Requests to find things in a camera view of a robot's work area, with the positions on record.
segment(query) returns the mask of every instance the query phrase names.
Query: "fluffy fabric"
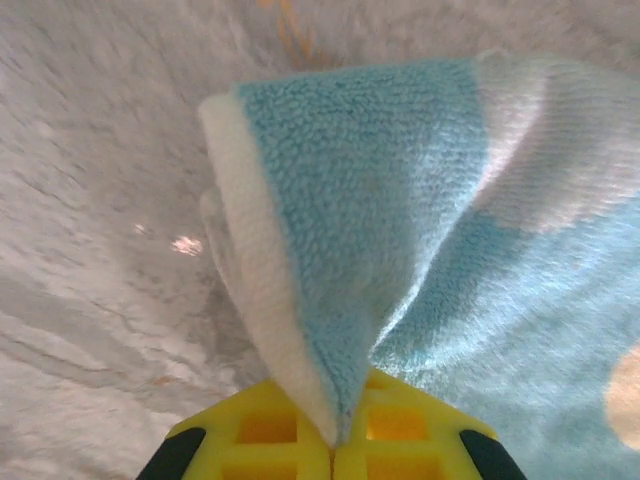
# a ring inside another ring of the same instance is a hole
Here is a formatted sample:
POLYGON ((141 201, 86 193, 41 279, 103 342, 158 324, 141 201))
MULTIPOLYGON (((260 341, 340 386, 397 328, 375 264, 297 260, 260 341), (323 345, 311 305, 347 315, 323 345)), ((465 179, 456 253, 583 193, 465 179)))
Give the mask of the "fluffy fabric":
MULTIPOLYGON (((637 75, 631 38, 583 3, 0 0, 0 478, 134 478, 171 425, 264 378, 198 214, 205 97, 494 47, 637 75)), ((589 3, 637 32, 629 2, 589 3)))
POLYGON ((373 362, 531 478, 637 478, 640 412, 610 424, 606 398, 640 339, 640 84, 495 54, 243 84, 201 115, 222 269, 327 441, 373 362))

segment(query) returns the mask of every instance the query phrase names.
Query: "white polka dot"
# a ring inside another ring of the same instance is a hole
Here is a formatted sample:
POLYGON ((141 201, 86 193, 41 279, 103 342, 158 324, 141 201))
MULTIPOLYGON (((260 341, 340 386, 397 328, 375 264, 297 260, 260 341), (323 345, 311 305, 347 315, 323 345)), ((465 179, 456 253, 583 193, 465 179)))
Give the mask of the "white polka dot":
POLYGON ((620 441, 640 452, 640 342, 614 368, 606 401, 609 425, 620 441))
POLYGON ((544 232, 604 214, 640 192, 640 88, 549 58, 480 61, 489 165, 474 207, 544 232))

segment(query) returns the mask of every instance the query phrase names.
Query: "light blue towel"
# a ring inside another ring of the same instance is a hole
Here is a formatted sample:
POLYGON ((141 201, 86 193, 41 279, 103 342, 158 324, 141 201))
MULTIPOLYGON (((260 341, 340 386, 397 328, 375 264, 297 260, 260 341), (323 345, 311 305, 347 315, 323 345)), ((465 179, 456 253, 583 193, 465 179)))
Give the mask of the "light blue towel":
POLYGON ((373 363, 492 425, 532 480, 640 478, 637 79, 493 54, 200 113, 214 257, 328 442, 373 363))

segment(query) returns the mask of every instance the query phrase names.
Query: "white fabric trim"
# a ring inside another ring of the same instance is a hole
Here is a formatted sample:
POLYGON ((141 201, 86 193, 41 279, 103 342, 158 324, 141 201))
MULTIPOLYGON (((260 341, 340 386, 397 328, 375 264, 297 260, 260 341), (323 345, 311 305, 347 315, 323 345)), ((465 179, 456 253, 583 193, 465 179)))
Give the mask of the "white fabric trim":
POLYGON ((228 288, 272 377, 333 445, 337 419, 298 327, 285 242, 242 106, 218 95, 199 113, 238 267, 223 276, 240 282, 228 288))

